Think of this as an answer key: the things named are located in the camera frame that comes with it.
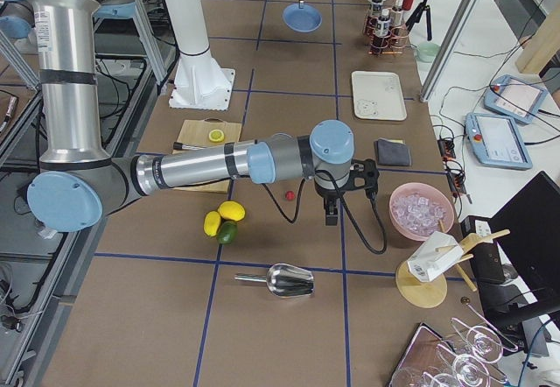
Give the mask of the yellow lemon left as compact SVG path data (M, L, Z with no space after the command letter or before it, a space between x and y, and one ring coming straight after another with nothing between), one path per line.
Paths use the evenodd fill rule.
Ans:
M217 211L208 212L203 222L204 233L210 237L216 236L221 226L221 220L221 215Z

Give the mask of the yellow lemon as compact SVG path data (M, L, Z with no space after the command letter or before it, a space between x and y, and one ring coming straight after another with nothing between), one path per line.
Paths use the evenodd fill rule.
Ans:
M243 220L246 216L246 210L244 206L237 201L224 201L222 202L217 212L225 220L239 222Z
M221 220L221 215L217 211L208 212L203 222L204 233L210 237L216 236L221 226Z

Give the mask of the clear wine glass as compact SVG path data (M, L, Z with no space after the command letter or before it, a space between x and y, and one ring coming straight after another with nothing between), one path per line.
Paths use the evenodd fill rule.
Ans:
M448 337L448 342L457 353L467 353L484 363L495 364L506 353L519 351L515 342L511 342L492 326L468 325L455 317L451 318L450 323L453 333Z

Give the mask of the halved lemon slice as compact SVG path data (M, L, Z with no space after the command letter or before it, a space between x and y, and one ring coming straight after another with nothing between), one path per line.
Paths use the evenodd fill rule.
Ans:
M220 143L225 140L225 132L221 129L212 129L208 132L208 140L213 143Z

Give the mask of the pink bowl of ice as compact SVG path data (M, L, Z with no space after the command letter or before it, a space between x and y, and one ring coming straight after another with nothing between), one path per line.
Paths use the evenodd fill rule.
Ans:
M449 199L424 183L405 183L389 197L389 217L395 229L414 241L425 241L435 231L447 233L455 221Z

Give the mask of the blue teach pendant near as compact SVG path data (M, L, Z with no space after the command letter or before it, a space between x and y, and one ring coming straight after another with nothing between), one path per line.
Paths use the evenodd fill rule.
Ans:
M512 117L468 113L465 132L474 156L482 165L514 170L533 167Z

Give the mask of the blue plastic plate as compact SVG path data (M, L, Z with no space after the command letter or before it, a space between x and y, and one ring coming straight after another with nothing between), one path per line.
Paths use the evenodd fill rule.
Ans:
M322 25L322 15L309 4L290 4L283 10L283 21L295 32L309 33Z

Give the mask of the black monitor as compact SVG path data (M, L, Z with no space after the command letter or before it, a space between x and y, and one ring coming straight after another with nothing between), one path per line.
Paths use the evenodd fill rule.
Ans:
M539 299L559 296L559 185L539 172L490 220L510 234L498 243Z

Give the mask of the mint green bowl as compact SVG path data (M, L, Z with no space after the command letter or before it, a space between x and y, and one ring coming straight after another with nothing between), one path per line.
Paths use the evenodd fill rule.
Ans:
M424 41L416 46L416 58L423 63L431 63L438 55L440 45L432 41Z

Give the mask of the white paper carton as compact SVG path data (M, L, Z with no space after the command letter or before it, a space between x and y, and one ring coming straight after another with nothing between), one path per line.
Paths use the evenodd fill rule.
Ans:
M407 260L408 270L420 282L432 282L457 263L463 254L453 236L435 231Z

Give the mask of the grey folded cloth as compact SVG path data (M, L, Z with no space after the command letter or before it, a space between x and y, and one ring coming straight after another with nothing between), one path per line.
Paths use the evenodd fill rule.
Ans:
M412 163L409 147L400 142L378 139L374 142L379 165L410 166Z

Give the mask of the steel ice scoop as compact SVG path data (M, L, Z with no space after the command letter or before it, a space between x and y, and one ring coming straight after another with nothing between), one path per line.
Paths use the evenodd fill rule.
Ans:
M291 264L274 264L265 275L237 273L234 279L264 283L272 294L281 298L308 296L314 291L312 272Z

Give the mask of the steel muddler black tip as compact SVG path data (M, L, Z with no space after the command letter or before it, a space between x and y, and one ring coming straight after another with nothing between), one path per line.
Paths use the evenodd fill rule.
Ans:
M206 149L205 146L193 145L193 144L183 144L179 141L174 142L172 148L174 150L177 150L177 151L193 151L193 150Z

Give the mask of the blue teach pendant far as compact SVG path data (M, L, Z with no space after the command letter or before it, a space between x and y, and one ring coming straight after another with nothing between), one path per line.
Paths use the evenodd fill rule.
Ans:
M537 84L505 74L488 86L484 107L494 113L510 116L519 124L530 124L548 93L546 88Z

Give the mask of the cream bear tray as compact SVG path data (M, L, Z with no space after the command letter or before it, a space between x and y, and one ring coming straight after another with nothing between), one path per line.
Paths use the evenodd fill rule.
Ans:
M391 72L351 73L353 112L363 120L404 121L407 111L399 77Z

